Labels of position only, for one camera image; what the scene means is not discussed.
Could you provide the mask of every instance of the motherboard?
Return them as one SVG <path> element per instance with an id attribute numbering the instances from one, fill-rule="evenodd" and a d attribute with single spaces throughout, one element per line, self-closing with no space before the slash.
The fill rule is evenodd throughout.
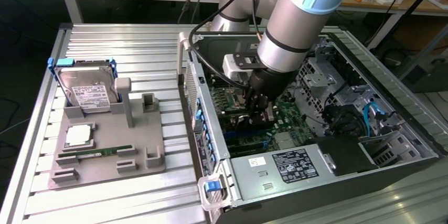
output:
<path id="1" fill-rule="evenodd" d="M 233 120 L 247 114 L 243 90 L 213 77 L 211 94 L 231 157 L 285 150 L 305 145 L 315 133 L 305 121 L 291 93 L 278 98 L 277 121 L 267 130 L 238 132 Z"/>

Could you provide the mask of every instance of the hard drive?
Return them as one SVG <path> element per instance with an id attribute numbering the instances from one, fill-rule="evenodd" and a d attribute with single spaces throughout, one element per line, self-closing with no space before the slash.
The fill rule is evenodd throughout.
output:
<path id="1" fill-rule="evenodd" d="M 114 60 L 59 59 L 53 72 L 63 87 L 69 105 L 82 107 L 85 113 L 107 112 L 111 103 L 121 102 L 115 90 L 118 74 Z"/>

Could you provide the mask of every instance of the floor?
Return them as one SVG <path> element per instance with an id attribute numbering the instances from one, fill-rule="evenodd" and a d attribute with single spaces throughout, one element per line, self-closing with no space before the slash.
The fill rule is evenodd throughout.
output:
<path id="1" fill-rule="evenodd" d="M 182 2 L 141 0 L 79 0 L 79 3 L 86 23 L 175 24 L 183 7 Z M 217 8 L 218 4 L 202 4 L 194 23 L 199 23 Z M 185 15 L 183 23 L 191 22 L 191 13 Z M 375 32 L 375 22 L 367 26 L 366 15 L 337 12 L 329 25 L 346 26 L 365 41 Z M 58 26 L 66 22 L 71 21 L 63 0 L 0 0 L 0 132 L 33 114 Z M 27 122 L 0 134 L 0 199 L 26 130 Z"/>

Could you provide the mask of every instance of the power supply label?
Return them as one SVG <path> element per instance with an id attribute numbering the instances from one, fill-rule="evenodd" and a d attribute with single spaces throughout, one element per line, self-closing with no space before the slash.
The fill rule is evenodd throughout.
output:
<path id="1" fill-rule="evenodd" d="M 319 176 L 306 149 L 278 153 L 273 157 L 286 183 L 290 184 Z"/>
<path id="2" fill-rule="evenodd" d="M 79 86 L 73 87 L 75 97 L 82 109 L 97 109 L 110 107 L 106 86 Z"/>

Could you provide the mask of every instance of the aluminum profile table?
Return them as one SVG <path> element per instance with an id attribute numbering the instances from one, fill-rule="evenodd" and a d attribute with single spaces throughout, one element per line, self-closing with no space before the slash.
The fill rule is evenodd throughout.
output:
<path id="1" fill-rule="evenodd" d="M 193 25 L 75 25 L 61 30 L 53 57 L 115 58 L 131 77 L 131 99 L 154 92 L 161 101 L 167 170 L 157 175 L 49 190 L 65 95 L 46 73 L 18 159 L 0 223 L 206 223 L 177 84 L 178 33 Z M 357 40 L 326 27 L 351 49 Z M 448 162 L 385 190 L 314 209 L 275 223 L 446 223 Z"/>

